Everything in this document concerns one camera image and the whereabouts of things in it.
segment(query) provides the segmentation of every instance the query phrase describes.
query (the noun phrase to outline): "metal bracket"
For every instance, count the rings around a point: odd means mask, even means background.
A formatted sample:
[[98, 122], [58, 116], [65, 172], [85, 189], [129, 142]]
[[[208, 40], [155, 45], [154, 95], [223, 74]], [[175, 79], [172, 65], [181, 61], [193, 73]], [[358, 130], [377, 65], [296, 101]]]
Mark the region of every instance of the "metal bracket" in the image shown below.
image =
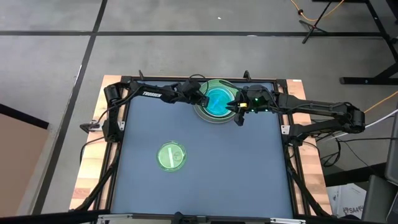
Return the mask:
[[[97, 123], [97, 121], [95, 121], [95, 120], [90, 121], [90, 124], [95, 124], [95, 123]], [[104, 121], [100, 121], [100, 122], [99, 122], [97, 125], [95, 125], [95, 126], [88, 127], [88, 130], [89, 130], [89, 131], [102, 131], [102, 128], [101, 128], [102, 125], [104, 125]], [[124, 131], [125, 122], [124, 122], [124, 121], [118, 121], [118, 125], [119, 125], [120, 131]]]
[[289, 134], [290, 131], [290, 125], [281, 125], [280, 130], [282, 131], [282, 134]]
[[105, 221], [132, 219], [132, 214], [98, 215], [97, 223], [103, 224]]
[[139, 74], [139, 78], [141, 79], [141, 81], [144, 81], [144, 74], [142, 74], [141, 70], [138, 70], [138, 74]]
[[278, 83], [278, 85], [280, 85], [282, 88], [287, 88], [287, 81], [283, 80], [283, 79], [277, 79], [276, 83]]
[[278, 224], [305, 224], [305, 220], [294, 220], [288, 218], [271, 218], [271, 223]]
[[243, 78], [245, 78], [246, 81], [251, 82], [251, 77], [250, 77], [249, 71], [247, 71], [247, 70], [244, 71], [244, 73], [243, 73]]
[[208, 219], [206, 216], [197, 216], [198, 223], [208, 223]]

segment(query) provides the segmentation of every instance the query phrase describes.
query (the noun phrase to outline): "gray floor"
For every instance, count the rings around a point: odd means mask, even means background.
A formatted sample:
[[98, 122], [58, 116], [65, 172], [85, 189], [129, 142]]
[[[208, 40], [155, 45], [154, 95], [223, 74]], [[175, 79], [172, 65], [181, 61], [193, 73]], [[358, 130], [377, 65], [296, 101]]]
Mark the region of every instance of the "gray floor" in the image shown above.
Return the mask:
[[[312, 18], [325, 5], [296, 1]], [[372, 3], [387, 31], [398, 35], [386, 2]], [[100, 0], [0, 0], [0, 30], [92, 30], [100, 4]], [[100, 30], [305, 31], [298, 19], [289, 0], [113, 0]], [[343, 4], [320, 26], [329, 31], [377, 31], [366, 6], [357, 4]], [[349, 101], [362, 110], [397, 90], [338, 83], [338, 77], [372, 77], [391, 65], [394, 60], [383, 40], [313, 38], [305, 45], [301, 41], [298, 37], [97, 37], [43, 212], [68, 209], [86, 140], [78, 125], [91, 119], [103, 75], [137, 75], [141, 69], [145, 75], [241, 77], [249, 70], [252, 77], [302, 79], [307, 98]], [[44, 163], [87, 43], [88, 37], [0, 37], [0, 102], [50, 122]], [[367, 114], [367, 123], [392, 111], [396, 101]], [[391, 121], [355, 137], [389, 136]], [[336, 150], [334, 142], [319, 145], [323, 156]], [[368, 164], [386, 160], [387, 141], [350, 145]], [[337, 166], [352, 169], [364, 164], [343, 146]], [[33, 197], [34, 184], [29, 190]]]

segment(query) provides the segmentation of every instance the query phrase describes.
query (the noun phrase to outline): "white label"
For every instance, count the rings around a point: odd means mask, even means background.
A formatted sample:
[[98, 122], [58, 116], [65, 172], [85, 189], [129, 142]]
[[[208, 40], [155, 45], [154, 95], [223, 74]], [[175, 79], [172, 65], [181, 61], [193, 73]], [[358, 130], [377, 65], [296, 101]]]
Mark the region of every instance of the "white label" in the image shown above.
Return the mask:
[[160, 97], [160, 96], [162, 96], [162, 94], [160, 94], [160, 93], [151, 93], [151, 92], [146, 92], [146, 91], [142, 95], [143, 96], [151, 96], [151, 97]]

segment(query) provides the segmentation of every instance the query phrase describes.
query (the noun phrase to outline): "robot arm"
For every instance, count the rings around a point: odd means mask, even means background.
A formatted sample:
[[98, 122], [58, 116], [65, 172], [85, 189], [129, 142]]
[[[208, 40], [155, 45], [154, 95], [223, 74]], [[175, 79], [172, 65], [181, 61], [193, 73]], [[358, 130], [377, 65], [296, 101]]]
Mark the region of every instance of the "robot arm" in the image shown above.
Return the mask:
[[[130, 94], [122, 98], [122, 90], [130, 90]], [[108, 103], [108, 118], [104, 121], [102, 130], [105, 141], [120, 142], [123, 131], [118, 124], [118, 108], [136, 96], [158, 98], [165, 103], [184, 102], [192, 105], [207, 107], [209, 98], [200, 90], [200, 84], [196, 80], [188, 79], [185, 83], [173, 85], [154, 86], [137, 81], [118, 82], [104, 88], [106, 102]]]
[[282, 134], [288, 143], [301, 146], [309, 135], [344, 131], [361, 133], [365, 129], [365, 115], [351, 103], [325, 103], [319, 101], [300, 100], [286, 93], [270, 92], [262, 85], [237, 88], [235, 100], [228, 103], [227, 109], [235, 112], [234, 121], [238, 126], [244, 123], [245, 113], [270, 111], [280, 114], [308, 113], [330, 116], [333, 119], [302, 126], [291, 124], [284, 126]]

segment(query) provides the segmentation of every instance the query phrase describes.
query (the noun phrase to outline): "blue petri dish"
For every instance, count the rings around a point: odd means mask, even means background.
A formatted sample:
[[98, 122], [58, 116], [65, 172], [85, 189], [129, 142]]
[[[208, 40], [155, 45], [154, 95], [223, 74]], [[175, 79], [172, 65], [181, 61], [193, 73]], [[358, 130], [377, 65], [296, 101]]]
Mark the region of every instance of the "blue petri dish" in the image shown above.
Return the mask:
[[220, 79], [213, 79], [203, 83], [200, 91], [209, 97], [209, 104], [206, 108], [199, 105], [193, 106], [199, 117], [214, 124], [225, 123], [234, 118], [235, 113], [225, 107], [227, 103], [235, 99], [237, 89], [220, 83]]
[[225, 87], [216, 87], [208, 90], [209, 104], [204, 108], [207, 113], [215, 117], [222, 117], [230, 114], [225, 107], [227, 103], [234, 100], [233, 94]]

